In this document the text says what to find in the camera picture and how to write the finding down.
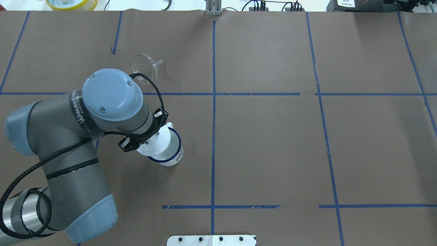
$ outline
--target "yellow tape roll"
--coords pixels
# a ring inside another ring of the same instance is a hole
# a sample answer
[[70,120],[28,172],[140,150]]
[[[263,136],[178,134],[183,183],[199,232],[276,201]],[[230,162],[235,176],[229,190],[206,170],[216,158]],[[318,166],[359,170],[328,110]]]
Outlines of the yellow tape roll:
[[82,2],[80,2],[79,4],[76,4],[74,6],[71,7],[66,7],[66,8],[60,8],[60,7],[56,7],[53,5],[53,2],[55,0],[45,0],[45,2],[53,9],[53,10],[60,10],[60,11],[92,11],[94,10],[94,8],[97,6],[97,2],[98,0],[83,0]]

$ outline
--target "white bracket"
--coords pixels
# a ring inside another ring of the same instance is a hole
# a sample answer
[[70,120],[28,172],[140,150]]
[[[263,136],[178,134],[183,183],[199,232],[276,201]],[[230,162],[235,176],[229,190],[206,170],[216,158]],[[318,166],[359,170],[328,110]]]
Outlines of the white bracket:
[[206,15],[222,15],[222,0],[206,0]]
[[171,236],[167,246],[256,246],[255,235]]

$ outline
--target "sticker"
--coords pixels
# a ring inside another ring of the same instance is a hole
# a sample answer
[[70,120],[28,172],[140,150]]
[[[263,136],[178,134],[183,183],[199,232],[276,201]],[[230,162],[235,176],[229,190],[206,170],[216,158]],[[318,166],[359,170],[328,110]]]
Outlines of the sticker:
[[355,8],[355,0],[337,0],[338,6]]

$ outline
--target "light blue joint cover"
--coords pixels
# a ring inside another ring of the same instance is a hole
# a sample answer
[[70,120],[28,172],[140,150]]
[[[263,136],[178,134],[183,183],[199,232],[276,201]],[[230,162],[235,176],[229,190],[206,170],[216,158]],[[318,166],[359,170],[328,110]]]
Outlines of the light blue joint cover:
[[115,225],[118,219],[114,196],[108,195],[98,201],[66,229],[65,233],[71,242],[79,243],[100,236]]
[[132,118],[142,107],[142,91],[123,71],[105,68],[83,84],[82,98],[87,109],[108,121]]
[[23,155],[36,155],[27,139],[27,121],[36,101],[10,113],[4,122],[6,137],[14,145],[14,149]]

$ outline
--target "blue rim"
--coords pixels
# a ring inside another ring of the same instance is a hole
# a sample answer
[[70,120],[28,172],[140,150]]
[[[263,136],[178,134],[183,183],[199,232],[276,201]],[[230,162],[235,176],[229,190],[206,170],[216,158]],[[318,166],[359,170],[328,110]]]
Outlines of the blue rim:
[[177,148],[176,153],[175,153],[171,158],[168,158],[167,160],[160,161],[160,160],[156,160],[156,159],[152,158],[151,156],[149,156],[149,159],[150,159],[150,160],[152,160],[152,161],[154,161],[154,162],[157,162],[157,163],[164,163],[164,162],[168,162],[168,161],[170,161],[170,160],[173,160],[173,159],[177,156],[177,154],[179,154],[179,152],[180,152],[180,148],[181,148],[181,146],[182,146],[182,141],[180,140],[179,133],[177,133],[177,131],[175,131],[173,128],[170,128],[170,127],[169,127],[168,129],[171,130],[171,131],[173,131],[174,133],[176,133],[176,136],[177,136],[177,138],[179,139],[179,147]]

